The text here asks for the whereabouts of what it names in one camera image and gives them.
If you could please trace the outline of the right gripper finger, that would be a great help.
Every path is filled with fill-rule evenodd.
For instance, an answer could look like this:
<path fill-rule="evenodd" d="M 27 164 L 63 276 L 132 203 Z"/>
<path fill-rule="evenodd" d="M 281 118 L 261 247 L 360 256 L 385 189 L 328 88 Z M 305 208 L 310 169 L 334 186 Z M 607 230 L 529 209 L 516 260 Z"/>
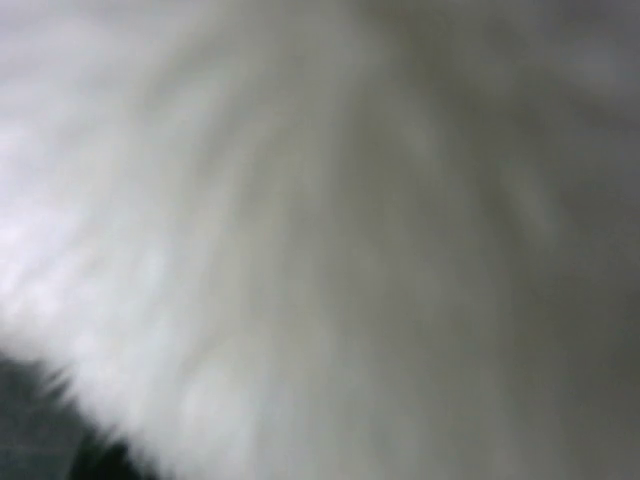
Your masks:
<path fill-rule="evenodd" d="M 32 367 L 1 357 L 3 479 L 148 479 L 128 448 L 81 422 Z"/>

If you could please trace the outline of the cream fluffy pillow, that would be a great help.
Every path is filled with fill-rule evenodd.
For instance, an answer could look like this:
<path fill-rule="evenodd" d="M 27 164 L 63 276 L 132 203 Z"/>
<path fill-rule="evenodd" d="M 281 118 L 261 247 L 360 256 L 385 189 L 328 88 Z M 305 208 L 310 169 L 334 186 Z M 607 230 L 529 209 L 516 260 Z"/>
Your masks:
<path fill-rule="evenodd" d="M 5 1 L 1 351 L 170 479 L 639 475 L 635 1 Z"/>

